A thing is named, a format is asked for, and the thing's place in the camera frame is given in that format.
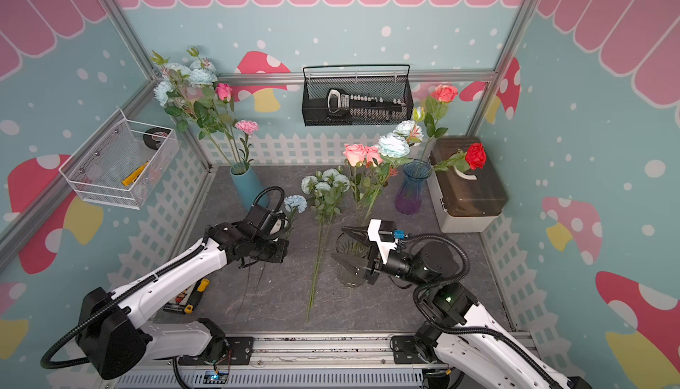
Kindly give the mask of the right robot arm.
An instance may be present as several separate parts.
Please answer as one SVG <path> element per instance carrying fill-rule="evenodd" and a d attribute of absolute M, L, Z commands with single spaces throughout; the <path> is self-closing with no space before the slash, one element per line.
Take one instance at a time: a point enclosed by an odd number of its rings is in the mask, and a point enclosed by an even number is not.
<path fill-rule="evenodd" d="M 342 233 L 368 250 L 363 257 L 334 253 L 346 270 L 368 284 L 388 276 L 412 289 L 425 319 L 414 334 L 414 351 L 424 362 L 444 363 L 485 388 L 588 387 L 521 345 L 462 284 L 470 261 L 455 241 L 437 233 L 407 234 L 383 220 L 345 226 Z"/>

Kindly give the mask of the teal ceramic vase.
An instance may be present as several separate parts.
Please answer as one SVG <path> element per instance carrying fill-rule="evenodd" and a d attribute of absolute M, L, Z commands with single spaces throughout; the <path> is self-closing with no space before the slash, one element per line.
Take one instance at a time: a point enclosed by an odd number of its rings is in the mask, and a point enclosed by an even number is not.
<path fill-rule="evenodd" d="M 245 170 L 242 166 L 232 166 L 229 170 L 241 203 L 249 209 L 265 187 L 253 167 Z"/>

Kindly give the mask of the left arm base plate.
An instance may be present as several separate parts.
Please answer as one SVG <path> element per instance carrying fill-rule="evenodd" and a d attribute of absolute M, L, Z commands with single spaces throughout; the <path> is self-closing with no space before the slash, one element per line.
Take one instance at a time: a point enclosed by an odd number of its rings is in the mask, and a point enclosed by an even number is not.
<path fill-rule="evenodd" d="M 182 366 L 249 365 L 253 354 L 253 337 L 226 337 L 212 340 L 197 356 L 184 355 L 178 362 Z"/>

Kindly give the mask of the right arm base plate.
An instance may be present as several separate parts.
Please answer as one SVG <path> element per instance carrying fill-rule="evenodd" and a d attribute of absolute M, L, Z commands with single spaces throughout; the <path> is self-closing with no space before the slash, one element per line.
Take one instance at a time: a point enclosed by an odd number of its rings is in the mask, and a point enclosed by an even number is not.
<path fill-rule="evenodd" d="M 412 335 L 392 336 L 390 348 L 395 364 L 438 362 L 434 348 Z"/>

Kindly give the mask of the pale blue flower stem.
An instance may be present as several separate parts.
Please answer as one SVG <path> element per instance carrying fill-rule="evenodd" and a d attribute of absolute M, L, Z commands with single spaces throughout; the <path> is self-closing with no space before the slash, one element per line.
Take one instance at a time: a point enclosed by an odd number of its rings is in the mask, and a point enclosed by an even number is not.
<path fill-rule="evenodd" d="M 312 284 L 309 293 L 309 299 L 306 307 L 306 321 L 310 320 L 313 305 L 315 305 L 316 287 L 319 273 L 322 266 L 322 258 L 325 250 L 325 239 L 328 236 L 330 221 L 333 217 L 332 206 L 330 203 L 331 185 L 324 179 L 322 172 L 318 171 L 313 176 L 308 176 L 303 179 L 303 190 L 306 194 L 312 196 L 313 211 L 315 212 L 315 221 L 318 224 L 318 238 L 317 250 L 314 259 Z"/>

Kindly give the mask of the purple glass vase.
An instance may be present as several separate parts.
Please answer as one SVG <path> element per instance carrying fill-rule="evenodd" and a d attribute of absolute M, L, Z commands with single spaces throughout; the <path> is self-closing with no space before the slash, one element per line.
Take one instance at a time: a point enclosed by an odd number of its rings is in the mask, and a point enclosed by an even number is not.
<path fill-rule="evenodd" d="M 433 168 L 425 160 L 413 160 L 403 166 L 403 173 L 405 179 L 395 199 L 395 208 L 403 215 L 415 215 L 421 210 L 424 189 Z"/>

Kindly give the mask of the double blue carnation stem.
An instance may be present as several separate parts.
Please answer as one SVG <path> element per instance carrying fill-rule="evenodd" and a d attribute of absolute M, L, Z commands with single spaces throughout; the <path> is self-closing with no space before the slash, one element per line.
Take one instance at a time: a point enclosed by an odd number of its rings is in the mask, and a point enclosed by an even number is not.
<path fill-rule="evenodd" d="M 266 240 L 272 239 L 287 239 L 290 238 L 290 233 L 293 230 L 295 220 L 307 209 L 307 200 L 301 195 L 291 195 L 286 198 L 280 197 L 274 209 L 267 209 L 260 205 L 267 194 L 262 192 L 253 203 L 253 211 L 256 211 L 258 234 L 266 235 Z M 263 263 L 260 272 L 260 281 L 263 277 L 265 262 L 259 261 L 257 256 L 253 259 L 253 263 Z"/>

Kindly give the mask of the flowers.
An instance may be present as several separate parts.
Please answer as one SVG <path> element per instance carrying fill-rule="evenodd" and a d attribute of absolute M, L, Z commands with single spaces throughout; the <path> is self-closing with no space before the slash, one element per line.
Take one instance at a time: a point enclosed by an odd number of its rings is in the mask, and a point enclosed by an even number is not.
<path fill-rule="evenodd" d="M 363 221 L 367 224 L 373 214 L 375 203 L 389 180 L 401 167 L 412 162 L 411 150 L 423 142 L 423 129 L 418 119 L 411 118 L 399 123 L 393 131 L 379 137 L 373 146 L 365 146 L 362 162 L 361 194 L 364 209 Z"/>

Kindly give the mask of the single blue flower stem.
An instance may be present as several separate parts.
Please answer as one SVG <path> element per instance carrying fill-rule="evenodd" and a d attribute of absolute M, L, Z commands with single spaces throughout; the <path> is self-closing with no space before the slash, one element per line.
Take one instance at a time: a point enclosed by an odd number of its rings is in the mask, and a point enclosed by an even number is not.
<path fill-rule="evenodd" d="M 237 312 L 235 313 L 235 316 L 233 317 L 234 321 L 237 321 L 237 318 L 240 316 L 241 311 L 244 307 L 245 301 L 247 300 L 249 291 L 251 289 L 251 280 L 253 279 L 253 277 L 251 276 L 252 274 L 253 274 L 253 267 L 248 267 L 247 268 L 246 281 L 245 281 L 245 285 L 244 285 L 244 292 L 243 292 L 243 295 L 242 295 L 241 300 L 239 302 Z"/>

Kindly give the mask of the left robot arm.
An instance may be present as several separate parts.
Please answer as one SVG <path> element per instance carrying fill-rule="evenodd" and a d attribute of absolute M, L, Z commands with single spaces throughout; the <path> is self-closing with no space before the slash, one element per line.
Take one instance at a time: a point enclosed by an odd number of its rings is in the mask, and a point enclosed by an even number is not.
<path fill-rule="evenodd" d="M 42 356 L 40 365 L 58 370 L 91 364 L 104 380 L 119 378 L 140 362 L 186 356 L 212 366 L 234 355 L 216 323 L 199 318 L 184 325 L 153 325 L 150 319 L 180 291 L 231 263 L 244 269 L 282 263 L 290 222 L 281 203 L 251 205 L 245 219 L 207 226 L 202 238 L 165 265 L 113 291 L 97 288 L 81 304 L 79 322 Z"/>

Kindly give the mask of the clear glass vase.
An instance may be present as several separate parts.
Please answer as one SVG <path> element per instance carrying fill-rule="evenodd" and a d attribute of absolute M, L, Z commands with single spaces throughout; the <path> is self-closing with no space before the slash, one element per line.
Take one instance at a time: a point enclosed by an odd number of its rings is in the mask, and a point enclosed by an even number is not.
<path fill-rule="evenodd" d="M 357 288 L 365 283 L 363 272 L 353 263 L 348 263 L 346 259 L 352 260 L 368 259 L 369 248 L 362 245 L 354 238 L 342 233 L 336 240 L 335 252 L 331 254 L 332 259 L 338 265 L 338 280 L 347 287 Z"/>

